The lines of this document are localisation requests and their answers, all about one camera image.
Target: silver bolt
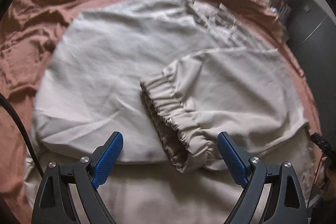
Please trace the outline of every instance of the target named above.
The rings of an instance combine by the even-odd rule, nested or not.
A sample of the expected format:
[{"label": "silver bolt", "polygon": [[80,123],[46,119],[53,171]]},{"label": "silver bolt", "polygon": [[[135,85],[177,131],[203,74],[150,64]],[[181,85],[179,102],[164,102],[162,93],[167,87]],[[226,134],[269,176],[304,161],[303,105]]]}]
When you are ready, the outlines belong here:
[{"label": "silver bolt", "polygon": [[252,157],[252,158],[251,158],[251,162],[253,162],[254,164],[257,164],[257,163],[260,162],[260,159],[257,158],[257,157]]},{"label": "silver bolt", "polygon": [[89,157],[87,157],[87,156],[81,158],[81,163],[83,163],[83,164],[88,162],[88,161],[89,161]]},{"label": "silver bolt", "polygon": [[283,163],[283,165],[284,165],[285,167],[287,167],[287,168],[292,167],[292,164],[291,164],[289,161],[285,161],[285,162]]},{"label": "silver bolt", "polygon": [[54,168],[56,166],[56,162],[52,161],[48,164],[50,168]]}]

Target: wrinkled bedsheet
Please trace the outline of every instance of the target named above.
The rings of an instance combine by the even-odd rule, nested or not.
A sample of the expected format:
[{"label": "wrinkled bedsheet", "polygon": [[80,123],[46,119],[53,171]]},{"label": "wrinkled bedsheet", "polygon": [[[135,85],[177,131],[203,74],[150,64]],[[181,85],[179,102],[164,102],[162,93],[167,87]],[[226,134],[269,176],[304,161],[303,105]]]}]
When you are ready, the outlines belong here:
[{"label": "wrinkled bedsheet", "polygon": [[[121,0],[14,0],[9,7],[0,22],[1,92],[14,106],[28,132],[35,93],[53,50],[68,25],[83,9],[119,1]],[[281,27],[267,3],[264,0],[203,1],[217,7],[223,3],[252,33],[278,48],[304,105],[311,131],[320,132],[318,112],[305,75],[283,42]],[[0,192],[20,222],[30,223],[31,208],[23,187],[26,147],[4,110],[0,111],[0,117],[3,151]]]}]

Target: person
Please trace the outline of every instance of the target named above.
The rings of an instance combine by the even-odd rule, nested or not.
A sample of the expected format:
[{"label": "person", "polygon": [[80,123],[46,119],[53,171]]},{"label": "person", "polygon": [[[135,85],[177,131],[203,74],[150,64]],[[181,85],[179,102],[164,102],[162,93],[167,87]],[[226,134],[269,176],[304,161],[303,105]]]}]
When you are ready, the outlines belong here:
[{"label": "person", "polygon": [[320,204],[313,209],[310,224],[335,224],[336,223],[336,170],[325,170],[330,184],[322,197]]}]

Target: blue gripper pad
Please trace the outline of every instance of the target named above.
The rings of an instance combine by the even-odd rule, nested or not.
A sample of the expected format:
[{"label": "blue gripper pad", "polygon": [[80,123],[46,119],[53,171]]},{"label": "blue gripper pad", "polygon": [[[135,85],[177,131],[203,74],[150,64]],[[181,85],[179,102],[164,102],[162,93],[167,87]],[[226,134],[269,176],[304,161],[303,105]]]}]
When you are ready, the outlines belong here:
[{"label": "blue gripper pad", "polygon": [[114,163],[119,157],[123,145],[123,135],[118,133],[94,167],[92,185],[95,189],[106,182]]},{"label": "blue gripper pad", "polygon": [[217,137],[217,147],[235,183],[245,188],[248,184],[247,168],[223,133]]}]

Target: hand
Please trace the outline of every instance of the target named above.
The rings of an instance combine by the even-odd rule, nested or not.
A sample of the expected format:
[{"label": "hand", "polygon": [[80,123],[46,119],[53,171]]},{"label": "hand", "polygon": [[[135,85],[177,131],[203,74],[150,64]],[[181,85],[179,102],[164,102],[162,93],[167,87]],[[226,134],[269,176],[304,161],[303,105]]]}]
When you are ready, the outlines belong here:
[{"label": "hand", "polygon": [[330,170],[329,168],[325,171],[326,177],[330,180],[329,187],[323,196],[324,201],[332,200],[336,198],[336,170]]}]

